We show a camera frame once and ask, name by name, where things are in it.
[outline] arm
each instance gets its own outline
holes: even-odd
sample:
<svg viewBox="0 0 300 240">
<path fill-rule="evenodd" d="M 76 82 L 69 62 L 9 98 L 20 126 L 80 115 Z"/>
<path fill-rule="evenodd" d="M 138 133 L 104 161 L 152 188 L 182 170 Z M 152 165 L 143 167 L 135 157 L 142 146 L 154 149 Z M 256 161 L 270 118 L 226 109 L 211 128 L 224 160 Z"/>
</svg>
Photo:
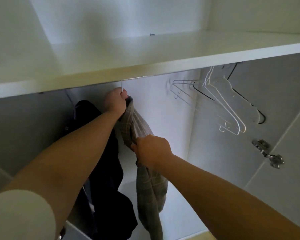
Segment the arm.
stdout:
<svg viewBox="0 0 300 240">
<path fill-rule="evenodd" d="M 121 88 L 109 92 L 105 113 L 42 151 L 2 191 L 20 189 L 41 195 L 52 207 L 59 233 L 126 109 L 126 98 L 127 92 Z"/>
<path fill-rule="evenodd" d="M 166 177 L 218 239 L 300 239 L 300 227 L 256 197 L 172 154 L 164 138 L 132 145 L 141 163 Z"/>
</svg>

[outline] fabric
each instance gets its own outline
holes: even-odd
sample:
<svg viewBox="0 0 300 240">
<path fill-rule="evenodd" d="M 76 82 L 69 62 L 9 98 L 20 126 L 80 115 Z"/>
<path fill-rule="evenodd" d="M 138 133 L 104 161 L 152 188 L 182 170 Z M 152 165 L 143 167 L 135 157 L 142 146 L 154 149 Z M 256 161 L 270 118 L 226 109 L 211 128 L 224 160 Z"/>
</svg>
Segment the fabric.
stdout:
<svg viewBox="0 0 300 240">
<path fill-rule="evenodd" d="M 89 101 L 76 104 L 70 133 L 89 123 L 101 112 Z M 137 226 L 132 202 L 118 192 L 124 173 L 118 158 L 118 140 L 112 130 L 104 152 L 77 198 L 81 213 L 89 221 L 92 239 L 126 240 Z"/>
<path fill-rule="evenodd" d="M 56 221 L 48 202 L 27 190 L 0 193 L 0 240 L 54 240 Z"/>
<path fill-rule="evenodd" d="M 121 134 L 124 144 L 131 148 L 137 137 L 153 135 L 147 122 L 133 107 L 132 97 L 126 99 L 127 109 L 121 117 Z M 143 166 L 137 159 L 136 193 L 139 219 L 152 240 L 162 240 L 163 232 L 159 213 L 164 207 L 168 180 L 154 170 Z"/>
</svg>

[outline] door hinge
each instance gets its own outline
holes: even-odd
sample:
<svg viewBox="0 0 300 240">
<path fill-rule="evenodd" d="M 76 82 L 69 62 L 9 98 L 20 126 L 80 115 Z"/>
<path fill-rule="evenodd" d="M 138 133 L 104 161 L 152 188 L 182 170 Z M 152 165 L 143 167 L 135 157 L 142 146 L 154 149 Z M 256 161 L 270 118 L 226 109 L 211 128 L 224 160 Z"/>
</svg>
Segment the door hinge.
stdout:
<svg viewBox="0 0 300 240">
<path fill-rule="evenodd" d="M 252 144 L 261 152 L 261 154 L 270 160 L 270 165 L 276 169 L 280 169 L 280 165 L 284 164 L 284 160 L 280 155 L 272 155 L 269 153 L 271 145 L 265 140 L 253 140 Z"/>
</svg>

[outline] person's left hand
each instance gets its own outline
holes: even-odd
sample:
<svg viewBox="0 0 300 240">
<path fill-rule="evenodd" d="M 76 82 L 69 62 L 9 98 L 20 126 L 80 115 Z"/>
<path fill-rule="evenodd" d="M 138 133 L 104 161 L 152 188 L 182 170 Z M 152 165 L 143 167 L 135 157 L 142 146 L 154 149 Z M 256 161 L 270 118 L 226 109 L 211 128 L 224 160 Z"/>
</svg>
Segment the person's left hand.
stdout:
<svg viewBox="0 0 300 240">
<path fill-rule="evenodd" d="M 127 91 L 121 88 L 115 88 L 107 93 L 104 100 L 104 107 L 107 112 L 111 112 L 119 118 L 126 110 Z"/>
</svg>

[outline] plaid shirt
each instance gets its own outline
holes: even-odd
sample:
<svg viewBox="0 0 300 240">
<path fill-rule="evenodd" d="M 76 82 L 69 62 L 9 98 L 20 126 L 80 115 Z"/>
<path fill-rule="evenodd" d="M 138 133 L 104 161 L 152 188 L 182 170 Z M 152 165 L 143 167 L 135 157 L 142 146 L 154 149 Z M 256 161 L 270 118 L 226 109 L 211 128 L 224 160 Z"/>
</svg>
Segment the plaid shirt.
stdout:
<svg viewBox="0 0 300 240">
<path fill-rule="evenodd" d="M 130 148 L 137 137 L 153 135 L 147 122 L 133 107 L 132 97 L 126 99 L 127 109 L 121 118 L 121 135 Z M 137 159 L 136 195 L 139 219 L 150 233 L 151 240 L 162 240 L 163 232 L 159 212 L 166 201 L 168 180 L 158 172 L 143 166 Z"/>
</svg>

